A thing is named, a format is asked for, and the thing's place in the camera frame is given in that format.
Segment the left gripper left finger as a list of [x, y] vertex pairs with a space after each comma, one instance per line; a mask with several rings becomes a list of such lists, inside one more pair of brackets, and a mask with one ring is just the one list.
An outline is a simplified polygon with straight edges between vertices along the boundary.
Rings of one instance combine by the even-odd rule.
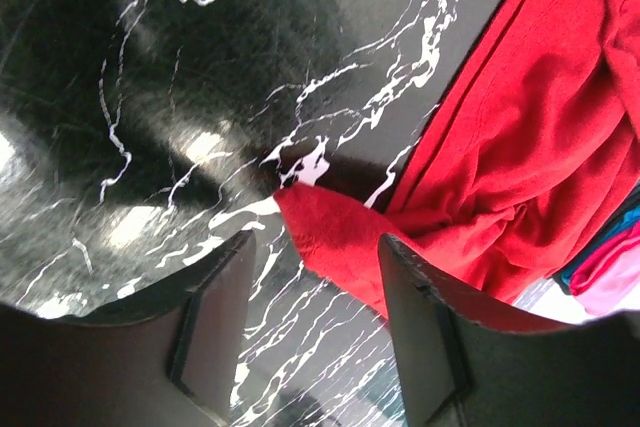
[[83, 317], [3, 305], [2, 424], [227, 425], [255, 256], [241, 231]]

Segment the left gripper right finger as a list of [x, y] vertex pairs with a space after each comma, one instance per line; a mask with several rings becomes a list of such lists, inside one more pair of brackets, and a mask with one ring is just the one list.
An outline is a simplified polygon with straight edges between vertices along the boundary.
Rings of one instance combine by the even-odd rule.
[[635, 426], [639, 315], [581, 325], [503, 303], [399, 238], [378, 244], [411, 426]]

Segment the red t shirt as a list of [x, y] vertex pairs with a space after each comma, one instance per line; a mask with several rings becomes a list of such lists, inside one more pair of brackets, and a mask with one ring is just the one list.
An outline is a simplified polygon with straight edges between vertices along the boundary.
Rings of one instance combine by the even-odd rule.
[[382, 235], [512, 302], [638, 180], [639, 0], [505, 0], [384, 213], [303, 183], [275, 201], [305, 266], [382, 315]]

